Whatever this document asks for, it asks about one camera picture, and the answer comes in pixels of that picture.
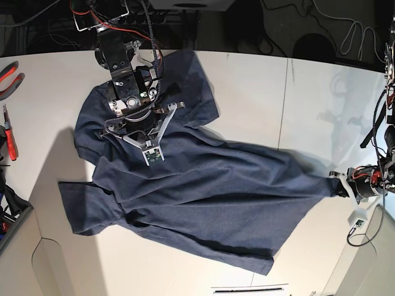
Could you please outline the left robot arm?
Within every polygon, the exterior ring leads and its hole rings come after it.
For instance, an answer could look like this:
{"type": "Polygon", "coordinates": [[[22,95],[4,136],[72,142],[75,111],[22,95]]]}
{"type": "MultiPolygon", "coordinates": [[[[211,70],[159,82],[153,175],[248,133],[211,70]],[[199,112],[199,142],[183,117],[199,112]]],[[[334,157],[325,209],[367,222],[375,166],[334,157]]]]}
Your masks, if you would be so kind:
{"type": "Polygon", "coordinates": [[[386,124],[386,155],[377,153],[376,165],[349,168],[346,174],[330,172],[331,177],[341,181],[351,201],[353,212],[359,215],[367,213],[366,209],[360,207],[361,202],[369,202],[370,206],[374,207],[387,193],[394,192],[394,21],[390,23],[389,41],[385,45],[384,58],[386,86],[379,97],[382,107],[375,108],[373,127],[360,147],[365,148],[372,143],[378,151],[377,132],[382,124],[386,124]]]}

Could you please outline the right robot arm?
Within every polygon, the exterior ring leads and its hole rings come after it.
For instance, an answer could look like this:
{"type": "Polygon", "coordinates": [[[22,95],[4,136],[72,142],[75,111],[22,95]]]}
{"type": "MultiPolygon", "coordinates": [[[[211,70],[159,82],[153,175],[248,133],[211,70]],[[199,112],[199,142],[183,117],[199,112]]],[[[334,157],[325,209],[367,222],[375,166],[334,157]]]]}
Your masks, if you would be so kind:
{"type": "Polygon", "coordinates": [[[131,30],[95,2],[70,7],[100,24],[97,53],[111,79],[91,91],[75,126],[75,147],[94,165],[93,179],[61,182],[63,199],[177,205],[346,196],[339,179],[306,172],[290,154],[208,132],[220,114],[193,51],[163,57],[149,31],[143,38],[153,57],[144,60],[131,30]]]}

